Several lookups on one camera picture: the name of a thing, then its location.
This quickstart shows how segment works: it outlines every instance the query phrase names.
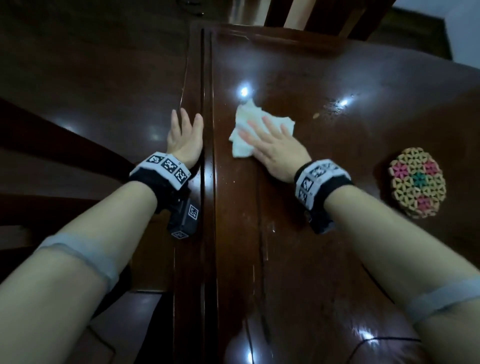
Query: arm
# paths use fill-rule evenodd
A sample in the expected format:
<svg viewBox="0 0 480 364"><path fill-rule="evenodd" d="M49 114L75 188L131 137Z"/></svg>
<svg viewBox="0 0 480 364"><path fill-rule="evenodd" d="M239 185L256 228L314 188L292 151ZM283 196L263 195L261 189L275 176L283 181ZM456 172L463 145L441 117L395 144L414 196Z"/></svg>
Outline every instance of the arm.
<svg viewBox="0 0 480 364"><path fill-rule="evenodd" d="M311 158L285 128L276 130L267 118L264 123L270 134L250 123L259 138L246 131L240 135L255 147L254 156L274 177L293 182L296 171ZM357 187L334 190L324 208L400 307L422 293L479 275L463 257ZM479 324L480 300L476 299L439 311L420 321L416 329L437 362L478 363Z"/></svg>
<svg viewBox="0 0 480 364"><path fill-rule="evenodd" d="M176 112L168 152L188 168L202 150L203 119L193 127L185 110L182 131ZM157 206L152 190L129 182L63 227L92 238L115 262L127 265ZM54 246L31 255L0 285L0 361L62 363L107 292L107 282L83 260Z"/></svg>

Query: person's left arm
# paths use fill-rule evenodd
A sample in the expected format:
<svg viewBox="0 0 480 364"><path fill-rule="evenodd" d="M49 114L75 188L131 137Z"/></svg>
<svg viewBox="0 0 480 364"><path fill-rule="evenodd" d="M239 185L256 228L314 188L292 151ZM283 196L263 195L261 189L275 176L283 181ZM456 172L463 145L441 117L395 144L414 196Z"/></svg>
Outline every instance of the person's left arm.
<svg viewBox="0 0 480 364"><path fill-rule="evenodd" d="M181 109L168 133L168 153L191 168L202 150L203 119ZM85 238L120 273L157 207L146 184L128 182L63 227ZM108 282L84 260L55 246L38 250L0 285L0 362L62 363L107 293Z"/></svg>

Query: wrist-mounted device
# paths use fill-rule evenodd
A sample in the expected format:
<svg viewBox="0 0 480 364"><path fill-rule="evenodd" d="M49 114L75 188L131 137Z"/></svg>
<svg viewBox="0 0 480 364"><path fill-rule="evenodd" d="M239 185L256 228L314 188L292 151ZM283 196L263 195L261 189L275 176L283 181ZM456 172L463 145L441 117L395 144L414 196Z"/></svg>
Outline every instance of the wrist-mounted device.
<svg viewBox="0 0 480 364"><path fill-rule="evenodd" d="M295 174L295 196L305 206L305 216L316 234L333 228L324 209L325 199L338 187L353 184L348 172L329 159L309 162Z"/></svg>
<svg viewBox="0 0 480 364"><path fill-rule="evenodd" d="M198 225L200 207L189 198L187 181L192 174L172 154L155 152L138 164L129 181L146 184L157 200L155 213L167 209L171 212L167 230L177 239L191 236Z"/></svg>

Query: beaded mat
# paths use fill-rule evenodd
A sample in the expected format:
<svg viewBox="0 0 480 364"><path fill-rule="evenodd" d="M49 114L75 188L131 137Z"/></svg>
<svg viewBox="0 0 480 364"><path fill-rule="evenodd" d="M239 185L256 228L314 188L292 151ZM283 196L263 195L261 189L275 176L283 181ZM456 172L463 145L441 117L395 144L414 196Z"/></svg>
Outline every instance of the beaded mat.
<svg viewBox="0 0 480 364"><path fill-rule="evenodd" d="M445 200L442 170L422 148L407 148L390 162L393 198L412 218L435 216Z"/></svg>

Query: hand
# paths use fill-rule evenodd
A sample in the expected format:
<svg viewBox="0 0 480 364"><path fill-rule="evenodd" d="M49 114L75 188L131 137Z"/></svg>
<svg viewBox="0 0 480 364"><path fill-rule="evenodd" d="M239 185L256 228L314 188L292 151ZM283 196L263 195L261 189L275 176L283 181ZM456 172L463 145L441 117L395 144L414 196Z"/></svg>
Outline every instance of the hand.
<svg viewBox="0 0 480 364"><path fill-rule="evenodd" d="M172 124L167 136L167 153L173 154L176 159L190 169L198 161L204 145L204 119L200 114L196 114L192 127L185 109L181 108L180 114L181 130L177 111L172 110Z"/></svg>
<svg viewBox="0 0 480 364"><path fill-rule="evenodd" d="M262 120L270 134L265 133L255 122L248 121L259 139L246 130L240 130L239 135L255 147L254 157L267 167L272 176L283 182L293 183L295 173L312 158L305 147L288 133L285 125L280 125L280 131L268 117L264 116Z"/></svg>

